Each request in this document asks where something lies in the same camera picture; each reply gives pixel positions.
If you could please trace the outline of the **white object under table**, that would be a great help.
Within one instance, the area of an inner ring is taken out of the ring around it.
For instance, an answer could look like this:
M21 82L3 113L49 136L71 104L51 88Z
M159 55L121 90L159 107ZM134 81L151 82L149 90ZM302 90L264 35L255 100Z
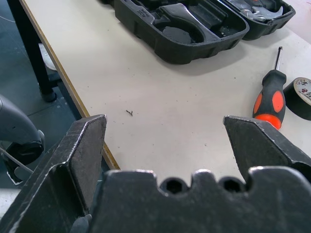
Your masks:
M50 70L57 71L44 45L42 43L39 43L38 45L39 45L39 49L40 49L41 56L42 56L45 66Z

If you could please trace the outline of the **black tape roll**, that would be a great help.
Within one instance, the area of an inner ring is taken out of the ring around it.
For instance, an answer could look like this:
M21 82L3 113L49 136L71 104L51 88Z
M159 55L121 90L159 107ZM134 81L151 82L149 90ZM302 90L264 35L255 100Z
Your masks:
M311 80L298 77L283 91L286 106L300 118L311 121Z

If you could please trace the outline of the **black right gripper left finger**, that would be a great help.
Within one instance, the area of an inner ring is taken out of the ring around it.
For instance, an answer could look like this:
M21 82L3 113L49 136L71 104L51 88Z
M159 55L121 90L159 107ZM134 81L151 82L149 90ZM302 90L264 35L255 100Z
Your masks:
M70 233L89 213L101 171L106 116L74 122L0 220L0 233Z

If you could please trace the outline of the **black plastic tool case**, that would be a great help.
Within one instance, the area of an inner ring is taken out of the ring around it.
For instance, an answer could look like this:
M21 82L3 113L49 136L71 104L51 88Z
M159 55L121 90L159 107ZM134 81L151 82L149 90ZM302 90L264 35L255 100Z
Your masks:
M170 64L184 65L281 29L295 9L284 0L283 15L267 22L247 18L235 0L98 0L133 35Z

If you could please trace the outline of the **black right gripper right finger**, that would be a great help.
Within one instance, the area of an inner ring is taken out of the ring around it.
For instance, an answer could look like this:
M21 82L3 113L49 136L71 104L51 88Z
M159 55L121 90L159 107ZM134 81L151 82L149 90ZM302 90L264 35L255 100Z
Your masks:
M225 116L223 124L243 178L256 166L287 166L311 182L311 158L267 121Z

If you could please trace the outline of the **orange and black screwdriver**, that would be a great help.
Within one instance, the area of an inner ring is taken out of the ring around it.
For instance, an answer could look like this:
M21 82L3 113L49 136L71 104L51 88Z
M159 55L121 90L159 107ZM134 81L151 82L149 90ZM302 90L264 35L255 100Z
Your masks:
M274 69L262 79L262 90L253 108L253 118L267 121L277 130L282 126L286 110L283 86L287 81L287 76L279 71L282 51L283 47L279 47Z

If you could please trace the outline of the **silver robot body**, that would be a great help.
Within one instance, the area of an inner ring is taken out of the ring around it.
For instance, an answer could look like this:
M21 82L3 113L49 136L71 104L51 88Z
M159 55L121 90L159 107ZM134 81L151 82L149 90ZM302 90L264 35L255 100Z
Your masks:
M11 101L0 95L0 141L9 142L6 152L24 165L45 150L45 136Z

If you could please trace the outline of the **black table leg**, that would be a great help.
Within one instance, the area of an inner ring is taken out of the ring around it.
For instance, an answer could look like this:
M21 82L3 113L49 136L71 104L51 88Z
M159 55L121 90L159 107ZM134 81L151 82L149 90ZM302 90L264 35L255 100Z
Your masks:
M37 33L19 0L6 0L35 73L41 96L46 102L56 100L39 49Z

